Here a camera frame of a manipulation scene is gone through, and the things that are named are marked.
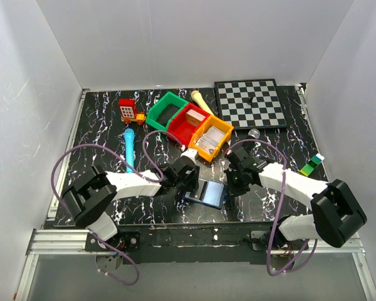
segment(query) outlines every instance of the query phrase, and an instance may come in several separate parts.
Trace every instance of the black table surface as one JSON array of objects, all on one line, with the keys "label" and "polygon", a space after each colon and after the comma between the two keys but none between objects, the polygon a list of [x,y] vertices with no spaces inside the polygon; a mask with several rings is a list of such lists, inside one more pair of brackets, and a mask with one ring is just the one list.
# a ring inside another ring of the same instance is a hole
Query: black table surface
[{"label": "black table surface", "polygon": [[[120,98],[134,98],[137,110],[148,112],[149,108],[168,91],[191,100],[191,91],[199,90],[209,107],[217,114],[217,102],[213,88],[189,88],[169,90],[137,90],[87,92],[83,104],[80,121],[76,131],[74,146],[85,143],[105,145],[120,155],[125,153],[125,143],[121,136],[126,125],[121,120],[118,107]],[[276,146],[289,161],[289,168],[299,171],[313,155],[318,153],[312,137],[308,121],[294,86],[277,88],[283,109],[288,119],[287,129],[261,130],[260,139]],[[147,124],[129,125],[135,132],[135,167],[139,171],[151,168],[147,158],[143,156],[142,140],[153,129]],[[246,138],[247,131],[234,131],[231,142],[224,144],[223,150],[231,143]],[[177,144],[164,134],[155,134],[149,138],[149,154],[157,164],[173,162],[180,156]],[[228,161],[220,154],[212,164],[199,159],[201,167],[200,178],[216,182],[225,182],[223,170]],[[280,161],[273,150],[263,145],[255,145],[254,156],[267,156]],[[106,171],[125,172],[125,166],[119,160],[102,150],[85,148],[74,152],[70,157],[66,172],[64,187],[80,177],[84,170],[99,164]],[[311,175],[314,179],[326,181],[323,166],[320,165]],[[178,191],[173,190],[164,196],[154,198],[139,197],[115,200],[107,208],[107,213],[116,224],[182,224],[182,223],[228,223],[228,222],[258,222],[272,221],[278,203],[279,193],[272,189],[253,186],[251,191],[243,196],[226,201],[221,210],[190,203],[182,200]],[[283,214],[305,214],[304,205],[294,199],[286,198]],[[53,226],[74,226],[70,215],[59,206]]]}]

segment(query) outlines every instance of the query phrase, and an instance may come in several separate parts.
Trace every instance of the yellow bin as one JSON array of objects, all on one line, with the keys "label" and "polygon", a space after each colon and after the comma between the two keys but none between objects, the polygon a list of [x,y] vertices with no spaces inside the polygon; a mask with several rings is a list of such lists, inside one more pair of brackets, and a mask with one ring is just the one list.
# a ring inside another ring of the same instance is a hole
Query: yellow bin
[{"label": "yellow bin", "polygon": [[[209,130],[211,127],[217,127],[219,130],[221,130],[222,132],[226,133],[222,139],[222,141],[220,141],[220,143],[217,145],[216,149],[214,150],[214,152],[212,154],[208,153],[207,151],[201,149],[200,147],[196,146],[196,142],[199,140],[199,138],[202,137],[202,135],[204,133],[207,132],[207,130]],[[206,120],[205,122],[201,125],[201,127],[199,127],[199,129],[197,129],[194,134],[192,135],[192,138],[191,138],[191,141],[189,142],[189,148],[191,149],[197,149],[198,150],[198,153],[199,155],[205,159],[207,162],[212,162],[213,158],[216,157],[220,150],[221,150],[221,147],[222,145],[227,142],[230,137],[231,137],[231,132],[233,130],[233,126],[228,124],[227,122],[224,122],[223,120],[213,116],[213,115],[210,115]]]}]

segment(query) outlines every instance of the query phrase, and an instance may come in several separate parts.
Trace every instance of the open box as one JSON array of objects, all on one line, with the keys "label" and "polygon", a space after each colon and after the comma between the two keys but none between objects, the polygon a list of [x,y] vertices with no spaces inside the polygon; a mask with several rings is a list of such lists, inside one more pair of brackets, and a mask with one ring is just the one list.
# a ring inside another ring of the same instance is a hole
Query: open box
[{"label": "open box", "polygon": [[[205,118],[200,122],[198,126],[188,123],[185,115],[189,110],[194,110],[195,112],[205,116]],[[174,136],[176,136],[181,143],[188,147],[194,132],[201,127],[201,125],[207,120],[209,116],[209,113],[203,111],[201,108],[197,107],[193,103],[188,103],[179,112],[179,114],[173,118],[167,131],[168,133],[171,133]]]},{"label": "open box", "polygon": [[167,92],[150,108],[146,123],[157,130],[167,130],[171,121],[187,104],[188,102],[185,99],[178,97],[172,92]]},{"label": "open box", "polygon": [[[196,142],[198,142],[198,140],[213,126],[218,128],[225,134],[224,134],[223,139],[219,142],[217,147],[214,149],[213,153],[210,154],[204,149],[201,149],[200,147],[196,146]],[[189,142],[188,147],[191,149],[197,149],[199,155],[202,158],[204,158],[207,162],[212,162],[213,158],[219,154],[222,145],[230,139],[233,128],[234,127],[228,124],[227,122],[224,122],[223,120],[218,119],[217,117],[213,115],[210,115],[205,120],[205,122],[199,127],[199,129],[197,129],[196,132],[194,132],[194,134],[192,135],[191,141]]]}]

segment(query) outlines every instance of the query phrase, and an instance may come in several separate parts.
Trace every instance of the toy train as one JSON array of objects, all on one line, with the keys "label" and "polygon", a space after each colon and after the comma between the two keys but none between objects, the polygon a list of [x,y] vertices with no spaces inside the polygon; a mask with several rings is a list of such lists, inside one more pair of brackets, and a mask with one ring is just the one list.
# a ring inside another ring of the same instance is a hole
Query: toy train
[{"label": "toy train", "polygon": [[118,101],[118,106],[121,110],[121,119],[125,124],[136,122],[138,125],[144,124],[146,116],[143,112],[137,112],[134,99],[121,98]]}]

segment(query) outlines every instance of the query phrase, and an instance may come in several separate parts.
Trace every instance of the chessboard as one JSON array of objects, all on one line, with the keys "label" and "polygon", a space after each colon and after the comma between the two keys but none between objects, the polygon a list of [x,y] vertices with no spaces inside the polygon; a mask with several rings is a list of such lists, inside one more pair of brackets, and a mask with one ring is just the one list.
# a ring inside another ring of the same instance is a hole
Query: chessboard
[{"label": "chessboard", "polygon": [[219,117],[234,129],[288,126],[274,79],[215,82],[214,87]]}]

